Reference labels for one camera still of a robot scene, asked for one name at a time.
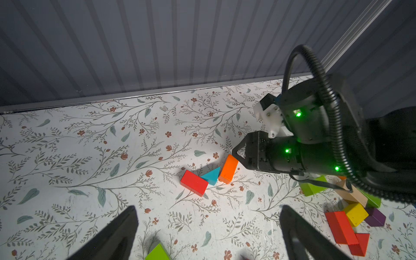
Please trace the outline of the teal triangle block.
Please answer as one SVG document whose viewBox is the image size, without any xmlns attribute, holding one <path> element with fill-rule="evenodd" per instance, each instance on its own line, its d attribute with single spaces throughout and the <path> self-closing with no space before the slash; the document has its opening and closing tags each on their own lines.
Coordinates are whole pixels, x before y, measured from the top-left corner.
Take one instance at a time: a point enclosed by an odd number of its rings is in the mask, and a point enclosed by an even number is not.
<svg viewBox="0 0 416 260">
<path fill-rule="evenodd" d="M 201 176 L 201 178 L 205 181 L 207 181 L 209 183 L 209 185 L 211 186 L 215 186 L 217 181 L 218 181 L 218 177 L 221 173 L 221 168 L 218 167 L 204 175 Z"/>
</svg>

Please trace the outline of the orange rectangular block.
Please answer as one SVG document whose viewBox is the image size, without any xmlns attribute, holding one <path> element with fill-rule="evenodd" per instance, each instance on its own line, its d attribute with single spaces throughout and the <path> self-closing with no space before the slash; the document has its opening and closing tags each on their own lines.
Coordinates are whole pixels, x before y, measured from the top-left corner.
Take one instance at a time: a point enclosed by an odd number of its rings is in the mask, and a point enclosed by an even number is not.
<svg viewBox="0 0 416 260">
<path fill-rule="evenodd" d="M 238 163 L 239 161 L 235 157 L 233 157 L 231 154 L 229 154 L 222 167 L 218 180 L 225 184 L 230 184 L 236 172 Z"/>
</svg>

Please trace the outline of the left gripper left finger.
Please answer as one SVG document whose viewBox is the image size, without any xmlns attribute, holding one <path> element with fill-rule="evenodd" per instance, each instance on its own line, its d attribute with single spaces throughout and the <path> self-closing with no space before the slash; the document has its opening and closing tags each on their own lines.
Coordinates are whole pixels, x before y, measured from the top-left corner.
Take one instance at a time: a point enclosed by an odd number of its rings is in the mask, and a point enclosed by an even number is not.
<svg viewBox="0 0 416 260">
<path fill-rule="evenodd" d="M 138 228 L 137 211 L 128 206 L 94 236 L 70 260 L 127 260 Z"/>
</svg>

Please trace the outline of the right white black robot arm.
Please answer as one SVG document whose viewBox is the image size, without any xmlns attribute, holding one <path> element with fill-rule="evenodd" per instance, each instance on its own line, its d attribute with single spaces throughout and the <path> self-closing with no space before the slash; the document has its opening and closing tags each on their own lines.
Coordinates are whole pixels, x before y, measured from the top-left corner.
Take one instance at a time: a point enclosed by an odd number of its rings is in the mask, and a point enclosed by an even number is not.
<svg viewBox="0 0 416 260">
<path fill-rule="evenodd" d="M 416 201 L 416 109 L 367 119 L 339 73 L 327 74 L 313 50 L 291 52 L 282 92 L 255 107 L 266 131 L 248 133 L 232 150 L 247 169 L 345 177 L 345 191 L 361 189 L 390 201 Z"/>
</svg>

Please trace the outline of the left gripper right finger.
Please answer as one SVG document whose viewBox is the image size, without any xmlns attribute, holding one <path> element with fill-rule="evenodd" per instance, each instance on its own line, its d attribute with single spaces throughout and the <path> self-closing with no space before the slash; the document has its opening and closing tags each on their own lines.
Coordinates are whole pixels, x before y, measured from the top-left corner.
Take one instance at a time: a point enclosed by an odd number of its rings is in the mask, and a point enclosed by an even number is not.
<svg viewBox="0 0 416 260">
<path fill-rule="evenodd" d="M 279 223 L 290 260 L 348 260 L 349 257 L 313 228 L 290 206 L 282 207 Z"/>
</svg>

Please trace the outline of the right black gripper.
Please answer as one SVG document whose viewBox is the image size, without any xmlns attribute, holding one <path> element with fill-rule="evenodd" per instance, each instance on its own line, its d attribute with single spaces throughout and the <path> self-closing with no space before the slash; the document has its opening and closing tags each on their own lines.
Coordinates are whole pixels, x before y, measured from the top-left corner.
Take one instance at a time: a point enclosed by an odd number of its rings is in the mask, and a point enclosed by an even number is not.
<svg viewBox="0 0 416 260">
<path fill-rule="evenodd" d="M 263 131 L 249 133 L 232 150 L 249 169 L 268 173 L 304 173 L 299 144 L 294 136 L 271 139 Z"/>
</svg>

